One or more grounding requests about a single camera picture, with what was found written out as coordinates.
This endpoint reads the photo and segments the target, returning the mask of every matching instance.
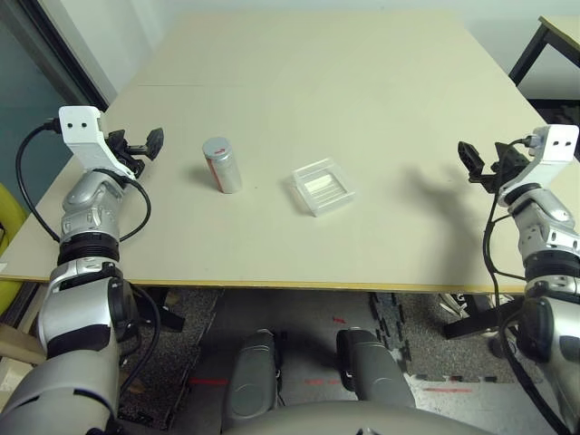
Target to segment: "white wall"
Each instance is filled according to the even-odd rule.
[[[109,99],[146,62],[176,17],[188,11],[446,8],[458,14],[506,72],[536,31],[540,15],[580,15],[580,0],[41,0],[41,3],[57,26],[69,20],[68,28],[61,24],[64,34],[74,34],[76,29],[76,36],[88,48],[79,57],[96,59],[97,67],[91,65],[90,59],[82,63],[89,64],[89,70],[101,68],[101,72],[92,76],[96,82],[102,82],[102,88],[109,89]],[[547,47],[520,84],[520,90],[528,98],[580,99],[580,70]]]

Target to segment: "black cable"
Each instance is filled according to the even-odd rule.
[[[139,191],[139,193],[141,194],[141,196],[145,200],[145,205],[147,206],[147,211],[145,212],[145,217],[143,218],[141,223],[138,224],[137,227],[135,227],[135,229],[133,229],[130,233],[126,234],[125,236],[123,236],[119,239],[120,242],[124,242],[129,237],[133,237],[137,233],[139,233],[143,229],[143,227],[145,227],[147,225],[147,222],[149,222],[149,219],[151,217],[151,200],[149,198],[149,195],[147,195],[147,192],[145,191],[143,186],[141,184],[139,184],[137,181],[135,181],[134,179],[130,179],[129,177],[126,177],[126,176],[120,176],[119,174],[116,174],[112,170],[108,170],[108,169],[97,168],[97,169],[93,169],[93,170],[95,172],[100,172],[100,173],[106,174],[109,177],[111,177],[112,179],[115,179],[115,180],[120,179],[125,183],[131,184],[135,189],[137,189]]]
[[[496,300],[496,315],[498,317],[498,326],[499,326],[499,341],[501,343],[503,354],[506,355],[507,361],[509,362],[509,366],[511,367],[512,371],[516,375],[517,380],[519,381],[520,385],[530,398],[530,400],[536,405],[537,409],[540,411],[542,416],[546,419],[548,424],[558,433],[558,435],[570,435],[570,431],[567,429],[565,424],[556,416],[554,411],[548,406],[544,398],[538,392],[536,386],[534,385],[533,381],[526,373],[526,370],[522,367],[519,361],[516,359],[514,354],[511,352],[509,347],[508,339],[506,337],[506,328],[508,324],[513,322],[514,319],[519,315],[519,313],[512,314],[505,322],[502,319],[501,310],[499,309],[499,285],[498,280],[496,279],[496,274],[498,275],[505,275],[511,277],[517,277],[516,275],[511,274],[504,274],[500,273],[493,264],[493,260],[491,259],[491,252],[490,252],[490,240],[491,240],[491,233],[493,232],[493,228],[500,220],[503,220],[507,216],[500,217],[496,220],[493,219],[494,214],[496,212],[496,206],[498,205],[499,199],[499,189],[501,188],[501,175],[503,172],[503,166],[505,162],[505,157],[508,154],[508,151],[514,147],[518,143],[524,143],[523,139],[514,140],[507,145],[507,148],[501,153],[499,156],[499,163],[498,163],[498,176],[496,177],[496,186],[495,186],[495,194],[493,198],[493,202],[491,204],[491,209],[489,211],[488,222],[486,224],[486,228],[483,233],[483,244],[482,244],[482,251],[483,251],[483,260],[486,265],[486,269],[489,272],[489,276],[491,277],[491,281],[493,282],[493,289],[494,289],[494,297]]]
[[[141,356],[141,358],[137,361],[137,363],[133,367],[133,370],[131,370],[129,376],[127,376],[127,379],[121,385],[120,394],[123,394],[124,392],[127,391],[127,389],[129,388],[131,383],[135,380],[139,372],[149,361],[151,355],[153,354],[153,350],[155,349],[155,346],[157,346],[157,342],[160,339],[160,331],[161,331],[160,312],[157,308],[157,304],[155,304],[155,301],[151,299],[151,296],[149,296],[147,292],[145,292],[145,290],[131,283],[129,283],[129,285],[130,288],[132,288],[135,293],[139,294],[139,296],[143,297],[151,305],[151,311],[153,312],[153,337],[151,338],[149,347],[147,348],[145,353]]]
[[[512,314],[499,327],[499,340],[501,342],[501,347],[503,348],[504,354],[506,355],[507,361],[509,362],[512,371],[516,375],[519,384],[527,393],[531,401],[536,405],[537,410],[540,411],[540,413],[544,416],[552,429],[555,430],[558,435],[570,435],[570,430],[568,430],[565,424],[557,417],[554,411],[552,411],[552,408],[550,408],[544,398],[540,395],[536,385],[534,385],[534,382],[526,373],[526,370],[522,367],[509,348],[508,338],[506,337],[506,329],[508,324],[516,320],[518,315],[519,313]]]
[[[143,218],[141,223],[138,224],[137,227],[133,229],[129,234],[126,234],[125,236],[121,237],[119,239],[120,242],[123,242],[127,240],[129,237],[133,237],[137,233],[139,233],[143,229],[143,227],[147,225],[147,222],[149,222],[149,218],[151,217],[151,200],[149,199],[149,195],[147,195],[147,192],[145,191],[143,186],[134,179],[130,179],[129,177],[126,177],[125,181],[131,184],[143,196],[143,199],[145,199],[145,204],[147,206],[147,211],[145,212],[145,217]]]
[[[24,151],[26,150],[26,147],[28,146],[30,141],[34,138],[34,136],[36,136],[38,133],[40,133],[41,131],[50,131],[50,130],[54,130],[54,122],[53,121],[46,122],[45,124],[41,125],[40,127],[36,127],[34,130],[32,130],[30,133],[28,133],[28,136],[26,136],[24,138],[24,140],[22,141],[22,143],[18,147],[18,151],[16,152],[16,163],[15,163],[16,180],[18,181],[18,187],[20,188],[20,192],[22,193],[22,196],[24,198],[24,202],[26,203],[26,206],[28,206],[28,208],[30,209],[30,212],[34,215],[36,220],[38,220],[38,223],[40,224],[40,226],[42,228],[44,228],[44,231],[46,231],[48,233],[48,235],[51,237],[51,239],[54,240],[55,242],[59,243],[61,241],[61,239],[53,231],[53,229],[50,228],[50,226],[44,221],[43,217],[40,216],[40,213],[38,213],[38,211],[36,210],[36,207],[34,206],[33,201],[30,199],[30,196],[28,195],[28,190],[26,189],[26,185],[24,184],[24,180],[22,177],[22,157],[24,155]]]
[[[137,334],[135,336],[135,344],[132,347],[127,348],[127,349],[123,350],[121,353],[119,353],[119,358],[121,358],[123,360],[124,358],[128,357],[129,355],[133,355],[141,348],[142,343],[143,343],[143,338],[141,337],[141,332],[140,332],[139,327],[138,327]]]
[[[282,399],[282,395],[280,394],[280,391],[278,392],[278,400],[280,401],[280,403],[282,403],[282,406],[286,406],[286,402],[284,401],[284,399]]]

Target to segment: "red tape mark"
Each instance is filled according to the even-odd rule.
[[[306,385],[324,385],[324,379],[304,379]]]
[[[423,388],[424,392],[472,392],[469,388]]]
[[[189,385],[227,385],[227,379],[189,378]]]

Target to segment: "table edge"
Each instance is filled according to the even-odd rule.
[[[564,39],[568,44],[570,44],[571,46],[573,46],[576,50],[580,51],[580,42],[578,42],[572,36],[570,36],[569,34],[566,34],[566,33],[562,32],[562,30],[560,30],[558,27],[556,27],[550,21],[549,15],[546,15],[546,16],[540,15],[537,20],[542,25],[544,25],[545,27],[547,27],[551,32],[554,32],[555,34],[558,34],[558,36],[560,36],[562,39]]]
[[[0,279],[10,281],[35,281],[46,283],[48,277],[0,275]],[[184,285],[196,287],[249,287],[249,288],[294,288],[297,290],[356,290],[413,293],[493,293],[493,285],[443,285],[443,284],[394,284],[394,283],[335,283],[320,281],[218,281],[218,280],[170,280],[170,279],[129,279],[135,285]],[[524,285],[501,285],[500,293],[523,294]]]

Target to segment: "can lid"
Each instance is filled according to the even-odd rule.
[[[203,153],[207,159],[221,160],[232,152],[232,147],[226,138],[210,138],[203,144]]]

